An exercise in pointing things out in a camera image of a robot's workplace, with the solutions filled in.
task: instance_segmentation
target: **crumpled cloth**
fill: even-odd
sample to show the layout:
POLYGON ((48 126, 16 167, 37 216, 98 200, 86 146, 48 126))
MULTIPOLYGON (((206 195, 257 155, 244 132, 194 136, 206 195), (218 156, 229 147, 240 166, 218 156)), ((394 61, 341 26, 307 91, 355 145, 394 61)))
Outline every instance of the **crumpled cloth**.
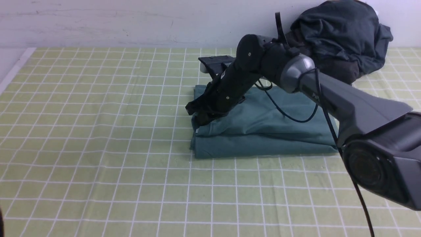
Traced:
MULTIPOLYGON (((194 97, 206 86, 196 85, 194 97)), ((302 93, 288 94, 274 86, 268 91, 278 106, 289 116, 307 119, 315 103, 302 93)), ((229 158, 246 156, 328 154, 337 148, 328 124, 319 107, 312 120, 298 123, 283 116, 264 91, 252 87, 245 101, 230 113, 210 124, 198 127, 193 115, 193 136, 190 150, 195 158, 229 158)), ((332 124, 337 133, 333 118, 332 124)))

